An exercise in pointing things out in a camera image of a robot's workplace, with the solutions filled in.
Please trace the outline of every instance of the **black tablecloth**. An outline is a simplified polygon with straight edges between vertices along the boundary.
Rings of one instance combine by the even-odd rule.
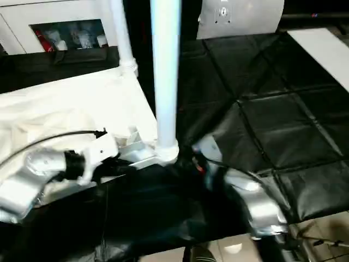
[[[1,91],[108,69],[115,53],[2,58]],[[152,63],[137,59],[154,110]],[[187,42],[179,71],[182,149],[212,134],[224,162],[260,175],[290,222],[349,209],[349,94],[291,37]],[[234,203],[176,165],[151,166],[35,210],[22,227],[0,227],[8,261],[114,261],[246,232]]]

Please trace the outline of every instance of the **white cabinet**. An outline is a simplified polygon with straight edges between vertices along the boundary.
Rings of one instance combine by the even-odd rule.
[[[8,54],[44,52],[31,25],[68,21],[99,19],[108,45],[117,45],[109,0],[47,1],[0,0],[0,43]]]

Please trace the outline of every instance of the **white pole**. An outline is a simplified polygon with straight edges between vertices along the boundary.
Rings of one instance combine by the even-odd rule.
[[[120,66],[131,69],[138,75],[138,66],[134,59],[131,49],[129,32],[124,12],[122,0],[110,0],[113,13],[114,26],[116,30],[116,38],[118,51],[120,55]]]
[[[176,160],[176,110],[181,0],[151,0],[157,154]]]

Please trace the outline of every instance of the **tiled floor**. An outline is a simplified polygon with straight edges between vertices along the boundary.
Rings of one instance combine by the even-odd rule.
[[[302,228],[309,223],[313,223],[313,226],[305,234],[311,237],[319,237],[322,239],[329,239],[331,241],[344,241],[349,243],[349,213],[342,212],[328,217],[322,217],[306,221],[299,226]],[[318,254],[320,261],[328,260],[329,262],[344,262],[349,261],[349,248],[342,247],[330,247],[327,245],[316,246],[316,253]]]
[[[349,213],[343,212],[328,217],[313,219],[299,224],[303,229],[311,225],[306,236],[341,240],[349,243]],[[209,250],[217,262],[261,262],[257,249],[248,234],[212,241]],[[349,261],[349,248],[329,247],[319,245],[314,247],[319,261],[345,262]],[[148,255],[141,262],[182,262],[184,248]]]
[[[226,237],[212,241],[208,249],[217,262],[261,262],[249,235]],[[183,248],[148,255],[141,262],[182,262]]]

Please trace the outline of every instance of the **black cable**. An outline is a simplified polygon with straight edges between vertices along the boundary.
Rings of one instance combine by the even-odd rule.
[[[106,134],[106,131],[92,131],[92,130],[81,130],[81,131],[73,131],[73,132],[67,132],[67,133],[62,133],[62,134],[58,134],[58,135],[53,135],[53,136],[49,136],[47,138],[43,138],[43,139],[40,139],[40,140],[37,140],[35,142],[32,142],[31,144],[15,151],[14,153],[12,153],[8,158],[6,158],[4,161],[2,161],[0,163],[0,169],[6,165],[10,160],[12,160],[14,157],[16,157],[18,154],[24,152],[25,150],[35,146],[35,145],[38,145],[38,144],[41,144],[45,141],[48,141],[48,140],[52,140],[52,139],[55,139],[55,138],[61,138],[63,136],[70,136],[70,135],[84,135],[84,134],[94,134],[95,136],[100,136],[101,134]]]
[[[233,168],[233,167],[231,167],[231,166],[229,166],[229,165],[227,165],[227,164],[225,164],[225,163],[223,163],[223,162],[215,161],[215,160],[209,159],[209,158],[205,157],[204,155],[202,155],[202,156],[203,156],[207,161],[209,161],[209,162],[211,162],[211,163],[213,163],[213,164],[219,165],[219,166],[221,166],[221,167],[223,167],[223,168]],[[233,168],[233,169],[235,169],[235,170],[237,170],[237,171],[239,171],[239,172],[242,172],[242,173],[246,174],[246,175],[247,175],[249,178],[251,178],[253,181],[259,183],[259,184],[262,186],[262,188],[265,190],[265,192],[267,193],[267,195],[268,195],[270,198],[272,198],[272,199],[280,206],[280,208],[281,208],[282,210],[287,210],[287,208],[284,206],[284,204],[282,204],[282,203],[278,200],[278,198],[277,198],[277,197],[275,196],[275,194],[272,192],[272,190],[270,189],[270,187],[268,187],[268,186],[264,183],[264,181],[261,180],[260,177],[258,177],[257,175],[255,175],[255,174],[253,174],[253,173],[251,173],[251,172],[246,172],[246,171],[243,171],[243,170],[241,170],[241,169],[237,169],[237,168]]]
[[[203,155],[203,157],[204,157],[207,161],[212,162],[213,164],[222,166],[222,167],[224,167],[224,168],[233,168],[233,167],[231,167],[231,166],[229,166],[229,165],[227,165],[227,164],[225,164],[225,163],[223,163],[223,162],[209,159],[209,158],[205,157],[204,155]],[[266,187],[265,183],[264,183],[264,182],[261,180],[261,178],[258,177],[257,175],[255,175],[255,174],[253,174],[253,173],[250,173],[250,172],[246,172],[246,171],[237,169],[237,168],[233,168],[233,169],[235,169],[235,170],[237,170],[237,171],[240,171],[241,173],[246,174],[247,176],[249,176],[249,177],[250,177],[251,179],[253,179],[254,181],[256,181],[256,182],[262,184],[264,187]]]

